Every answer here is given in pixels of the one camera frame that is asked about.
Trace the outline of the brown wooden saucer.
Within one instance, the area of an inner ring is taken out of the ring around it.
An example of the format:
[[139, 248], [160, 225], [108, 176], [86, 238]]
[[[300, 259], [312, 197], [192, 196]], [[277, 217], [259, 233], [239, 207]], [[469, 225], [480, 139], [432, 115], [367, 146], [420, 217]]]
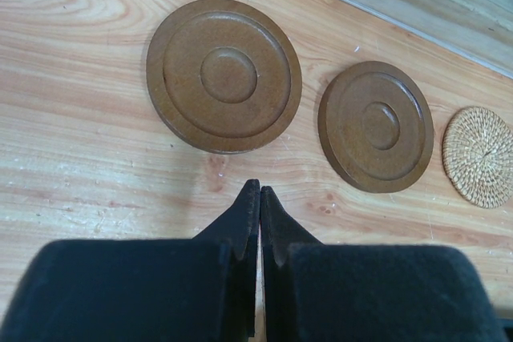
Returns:
[[170, 13], [147, 49], [146, 80], [163, 122], [217, 154], [278, 138], [301, 101], [301, 67], [284, 31], [235, 0], [196, 0]]
[[394, 193], [416, 183], [429, 165], [434, 124], [428, 103], [405, 72], [360, 62], [326, 87], [318, 134], [331, 167], [349, 185]]

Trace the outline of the wooden clothes rack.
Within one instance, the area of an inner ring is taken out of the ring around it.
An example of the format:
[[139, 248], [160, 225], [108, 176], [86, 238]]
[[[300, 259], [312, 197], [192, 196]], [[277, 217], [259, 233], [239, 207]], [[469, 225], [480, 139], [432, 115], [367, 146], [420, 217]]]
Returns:
[[512, 0], [342, 0], [512, 76]]

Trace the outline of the left woven rattan coaster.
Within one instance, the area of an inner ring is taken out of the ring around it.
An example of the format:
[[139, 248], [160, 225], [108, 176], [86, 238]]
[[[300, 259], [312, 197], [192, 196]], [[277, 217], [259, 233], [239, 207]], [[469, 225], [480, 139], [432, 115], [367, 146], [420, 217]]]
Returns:
[[512, 131], [494, 111], [458, 111], [443, 136], [442, 163], [455, 190], [477, 207], [497, 208], [512, 197]]

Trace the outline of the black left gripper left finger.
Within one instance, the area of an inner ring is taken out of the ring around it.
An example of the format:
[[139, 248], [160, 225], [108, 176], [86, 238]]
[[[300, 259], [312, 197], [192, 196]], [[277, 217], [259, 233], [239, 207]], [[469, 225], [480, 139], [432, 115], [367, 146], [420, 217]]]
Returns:
[[22, 276], [4, 341], [246, 341], [255, 333], [260, 184], [191, 239], [64, 239]]

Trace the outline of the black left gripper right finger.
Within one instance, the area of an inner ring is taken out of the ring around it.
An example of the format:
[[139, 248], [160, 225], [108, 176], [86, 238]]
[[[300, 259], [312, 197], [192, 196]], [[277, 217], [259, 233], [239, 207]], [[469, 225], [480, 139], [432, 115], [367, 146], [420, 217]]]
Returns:
[[469, 259], [432, 245], [327, 245], [261, 190], [270, 341], [503, 341]]

